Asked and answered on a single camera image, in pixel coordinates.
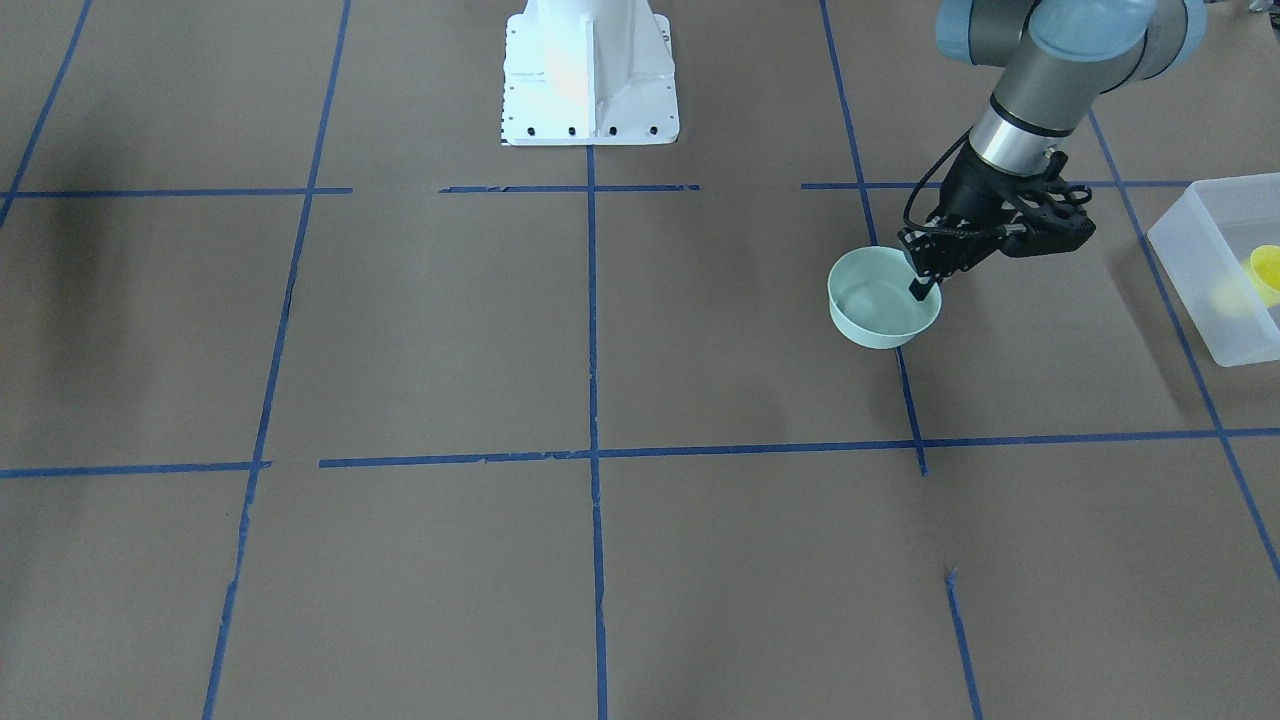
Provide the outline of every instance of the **yellow object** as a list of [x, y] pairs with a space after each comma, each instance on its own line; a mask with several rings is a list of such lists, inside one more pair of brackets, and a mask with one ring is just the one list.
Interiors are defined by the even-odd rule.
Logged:
[[1240, 264], [1267, 307], [1280, 305], [1280, 246], [1263, 245]]

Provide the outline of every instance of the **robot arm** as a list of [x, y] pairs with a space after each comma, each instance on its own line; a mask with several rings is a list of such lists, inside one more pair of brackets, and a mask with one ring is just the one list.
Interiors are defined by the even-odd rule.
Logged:
[[[1155, 77], [1204, 36], [1202, 0], [945, 0], [938, 47], [1004, 67], [978, 123], [911, 192], [902, 241], [924, 300], [934, 284], [1000, 250], [1027, 258], [1079, 249], [1096, 229], [1092, 193], [1061, 177], [1061, 147], [1103, 92]], [[915, 197], [956, 150], [938, 206], [911, 220]]]

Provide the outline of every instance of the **storage box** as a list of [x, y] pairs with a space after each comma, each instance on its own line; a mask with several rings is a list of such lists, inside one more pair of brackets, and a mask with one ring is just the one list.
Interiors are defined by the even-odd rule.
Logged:
[[1280, 304], [1249, 261], [1280, 246], [1280, 173], [1193, 182], [1147, 237], [1219, 365], [1280, 360]]

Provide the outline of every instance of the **white metal base plate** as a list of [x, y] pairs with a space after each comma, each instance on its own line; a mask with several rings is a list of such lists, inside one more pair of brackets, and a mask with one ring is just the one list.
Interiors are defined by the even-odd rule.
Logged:
[[[658, 14], [654, 19], [671, 54], [671, 22]], [[503, 145], [666, 145], [676, 141], [680, 111], [673, 76], [634, 77], [604, 102], [593, 133], [582, 109], [566, 102], [547, 82], [538, 28], [527, 24], [522, 14], [507, 20]]]

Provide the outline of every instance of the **translucent plastic container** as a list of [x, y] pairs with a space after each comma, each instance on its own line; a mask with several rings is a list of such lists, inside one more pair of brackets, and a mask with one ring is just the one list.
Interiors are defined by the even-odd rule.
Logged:
[[1147, 236], [1219, 365], [1280, 360], [1280, 173], [1193, 182]]

